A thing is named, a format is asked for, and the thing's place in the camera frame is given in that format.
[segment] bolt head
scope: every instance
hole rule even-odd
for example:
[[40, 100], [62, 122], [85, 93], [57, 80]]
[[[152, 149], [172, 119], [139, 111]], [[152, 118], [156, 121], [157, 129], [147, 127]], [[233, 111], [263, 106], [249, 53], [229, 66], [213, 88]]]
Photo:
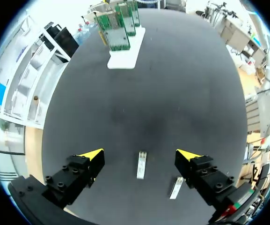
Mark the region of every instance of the bolt head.
[[59, 183], [57, 184], [57, 186], [58, 186], [58, 188], [59, 188], [60, 190], [62, 190], [62, 189], [65, 188], [65, 184], [64, 184], [63, 182], [59, 182]]
[[77, 174], [77, 173], [79, 173], [79, 170], [78, 169], [73, 169], [73, 173]]
[[222, 185], [221, 183], [217, 183], [217, 184], [215, 185], [215, 188], [216, 188], [217, 190], [221, 189], [222, 187], [223, 187], [223, 185]]
[[202, 170], [202, 171], [201, 171], [201, 174], [202, 174], [202, 175], [206, 175], [207, 173], [208, 173], [207, 170]]

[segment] desk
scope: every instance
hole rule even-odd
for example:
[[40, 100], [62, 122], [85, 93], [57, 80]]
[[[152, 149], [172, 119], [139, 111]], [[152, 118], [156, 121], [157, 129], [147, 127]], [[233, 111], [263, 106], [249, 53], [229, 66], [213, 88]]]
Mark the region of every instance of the desk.
[[244, 32], [235, 23], [228, 18], [222, 20], [224, 28], [221, 32], [221, 38], [225, 41], [225, 44], [236, 49], [238, 52], [242, 52], [245, 46], [249, 46], [253, 49], [252, 54], [246, 52], [247, 57], [252, 57], [255, 60], [255, 67], [259, 67], [266, 54], [263, 49], [251, 38], [251, 36]]
[[[238, 178], [247, 119], [238, 72], [225, 44], [196, 15], [140, 9], [146, 33], [134, 69], [107, 68], [97, 31], [75, 52], [55, 89], [43, 132], [43, 173], [67, 156], [104, 148], [105, 166], [68, 208], [101, 225], [204, 225], [214, 208], [179, 176], [175, 150], [208, 154]], [[139, 151], [144, 180], [136, 179]]]

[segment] shelf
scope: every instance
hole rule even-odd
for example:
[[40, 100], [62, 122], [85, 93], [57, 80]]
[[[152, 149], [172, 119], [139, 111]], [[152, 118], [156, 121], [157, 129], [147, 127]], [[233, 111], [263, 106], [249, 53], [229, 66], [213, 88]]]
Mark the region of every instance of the shelf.
[[67, 63], [61, 63], [59, 65], [54, 64], [50, 64], [49, 67], [49, 71], [47, 72], [47, 75], [45, 77], [45, 79], [41, 82], [41, 85], [38, 85], [36, 88], [36, 91], [34, 93], [34, 95], [37, 95], [40, 99], [40, 110], [41, 113], [40, 115], [38, 115], [38, 108], [36, 108], [36, 115], [35, 115], [35, 121], [34, 120], [28, 120], [28, 121], [33, 121], [36, 123], [39, 123], [42, 126], [44, 126], [44, 122], [45, 122], [45, 117], [46, 117], [46, 113], [49, 107], [49, 104], [51, 102], [51, 98], [52, 95], [56, 89], [56, 86], [60, 80], [60, 77], [63, 74], [63, 71], [65, 70]]
[[35, 35], [32, 35], [33, 37], [30, 39], [29, 44], [27, 45], [27, 47], [24, 49], [24, 51], [22, 52], [22, 54], [19, 56], [18, 61], [10, 62], [12, 63], [12, 65], [14, 64], [13, 68], [11, 69], [10, 75], [8, 76], [8, 82], [6, 84], [6, 90], [5, 90], [5, 94], [3, 97], [3, 101], [2, 101], [2, 105], [1, 105], [1, 109], [0, 109], [0, 113], [4, 113], [5, 111], [5, 105], [6, 105], [6, 100], [7, 100], [7, 95], [9, 93], [9, 89], [10, 89], [10, 85], [14, 79], [14, 76], [16, 74], [16, 71], [18, 69], [18, 67], [20, 66], [22, 60], [24, 59], [24, 57], [27, 55], [27, 53], [31, 50], [31, 47], [33, 46], [33, 44], [39, 39], [40, 36], [40, 32], [38, 32]]
[[44, 74], [44, 70], [47, 68], [47, 65], [48, 63], [50, 62], [52, 56], [55, 54], [56, 52], [56, 48], [54, 48], [51, 53], [49, 54], [49, 56], [47, 57], [47, 59], [45, 60], [44, 64], [39, 68], [39, 71], [38, 71], [38, 74], [37, 74], [37, 77], [28, 93], [28, 100], [27, 100], [27, 103], [26, 103], [26, 109], [25, 109], [25, 112], [23, 114], [23, 119], [24, 120], [27, 120], [28, 119], [28, 114], [29, 114], [29, 111], [30, 111], [30, 106], [31, 106], [31, 103], [32, 103], [32, 100], [33, 100], [33, 96], [34, 96], [34, 93], [35, 93], [35, 90], [37, 88], [37, 85], [38, 85], [38, 82], [42, 76], [42, 74]]

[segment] screw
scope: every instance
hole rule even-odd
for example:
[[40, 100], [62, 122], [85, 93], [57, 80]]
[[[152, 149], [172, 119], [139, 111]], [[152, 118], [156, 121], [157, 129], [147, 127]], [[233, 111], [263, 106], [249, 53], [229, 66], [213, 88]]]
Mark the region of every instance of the screw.
[[62, 189], [65, 188], [65, 184], [64, 184], [63, 182], [59, 182], [59, 183], [57, 184], [57, 186], [58, 186], [58, 188], [59, 188], [60, 190], [62, 190]]
[[227, 181], [229, 183], [233, 183], [234, 182], [234, 177], [233, 176], [228, 177], [228, 180]]
[[78, 169], [73, 169], [73, 173], [77, 174], [77, 173], [79, 173], [79, 170]]
[[201, 174], [202, 174], [202, 175], [206, 175], [207, 173], [208, 173], [207, 170], [202, 170], [202, 171], [201, 171]]
[[215, 188], [216, 188], [217, 190], [220, 190], [222, 187], [223, 187], [223, 185], [222, 185], [221, 183], [217, 183], [217, 184], [215, 185]]
[[46, 176], [45, 179], [46, 179], [46, 182], [52, 182], [51, 176]]

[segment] metal piece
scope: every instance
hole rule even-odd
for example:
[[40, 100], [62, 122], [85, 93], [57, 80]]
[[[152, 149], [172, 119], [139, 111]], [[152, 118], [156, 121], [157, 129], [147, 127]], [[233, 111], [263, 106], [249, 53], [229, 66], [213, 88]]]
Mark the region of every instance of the metal piece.
[[177, 180], [174, 183], [171, 194], [170, 194], [170, 199], [176, 199], [178, 192], [181, 189], [183, 180], [184, 180], [183, 177], [177, 177]]
[[147, 153], [145, 151], [139, 152], [137, 179], [141, 179], [141, 180], [144, 179], [146, 156], [147, 156]]

